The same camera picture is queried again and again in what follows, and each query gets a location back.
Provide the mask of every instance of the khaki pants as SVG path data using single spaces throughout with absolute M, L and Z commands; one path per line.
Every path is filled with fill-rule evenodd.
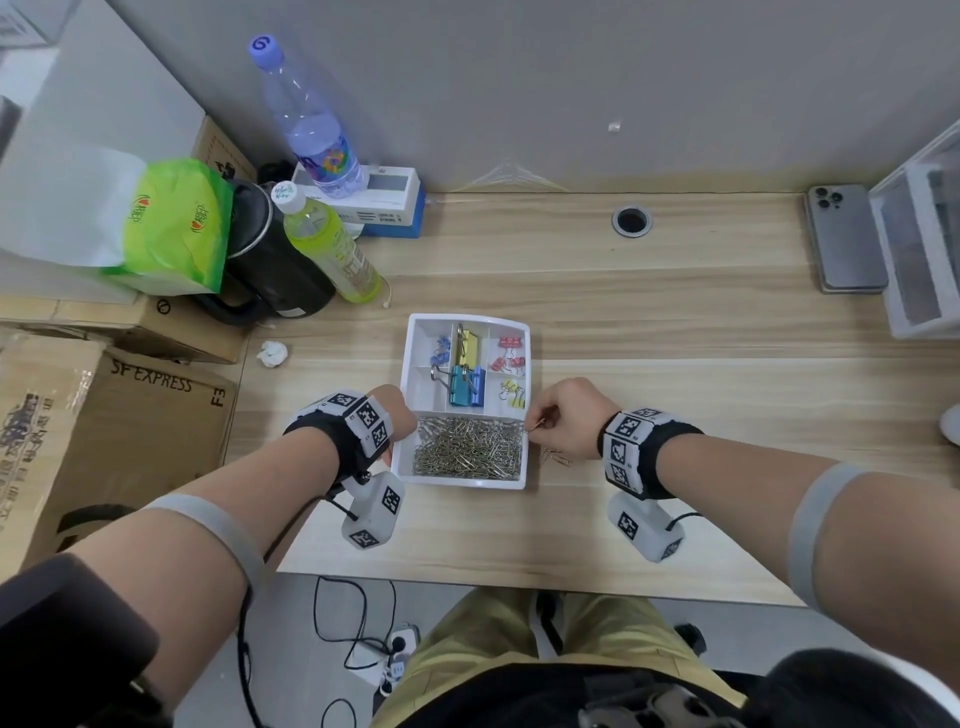
M 535 663 L 530 629 L 533 592 L 480 587 L 461 599 L 426 636 L 371 728 L 395 728 L 431 700 L 494 667 Z M 568 595 L 564 655 L 552 663 L 641 667 L 679 677 L 736 706 L 732 690 L 641 596 Z

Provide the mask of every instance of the wooden desk surface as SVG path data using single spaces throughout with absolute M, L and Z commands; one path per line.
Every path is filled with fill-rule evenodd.
M 653 213 L 645 237 L 611 228 L 628 202 Z M 880 296 L 822 295 L 798 195 L 451 194 L 428 201 L 421 239 L 364 247 L 393 306 L 337 301 L 259 328 L 228 459 L 276 437 L 318 395 L 399 384 L 410 313 L 464 312 L 530 325 L 535 391 L 588 376 L 624 406 L 683 413 L 721 437 L 958 482 L 960 453 L 937 418 L 960 401 L 960 345 L 892 340 Z M 279 369 L 254 358 L 265 338 L 290 347 Z M 606 520 L 613 488 L 598 463 L 531 460 L 524 492 L 409 486 L 394 538 L 367 553 L 320 507 L 282 568 L 799 603 L 704 520 L 684 523 L 677 555 L 647 563 Z

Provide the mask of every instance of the smartphone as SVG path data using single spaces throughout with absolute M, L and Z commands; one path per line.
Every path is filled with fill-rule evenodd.
M 880 293 L 887 287 L 870 196 L 862 184 L 818 184 L 804 195 L 824 293 Z

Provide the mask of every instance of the left hand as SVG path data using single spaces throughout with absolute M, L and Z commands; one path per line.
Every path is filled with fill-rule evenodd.
M 403 393 L 393 384 L 381 384 L 374 387 L 367 393 L 369 397 L 374 397 L 380 406 L 390 413 L 390 419 L 394 423 L 394 434 L 390 436 L 390 447 L 383 453 L 383 462 L 389 468 L 394 459 L 394 443 L 403 440 L 414 433 L 417 429 L 417 416 L 410 411 Z

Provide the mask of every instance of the cardboard box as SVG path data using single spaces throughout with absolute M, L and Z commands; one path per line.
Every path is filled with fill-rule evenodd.
M 0 296 L 0 325 L 33 333 L 101 339 L 147 356 L 232 364 L 247 331 L 210 318 L 187 297 L 148 296 L 131 304 Z
M 199 159 L 225 180 L 237 178 L 256 182 L 256 168 L 209 116 L 200 125 L 190 156 Z
M 0 352 L 0 581 L 219 467 L 236 387 L 93 341 Z

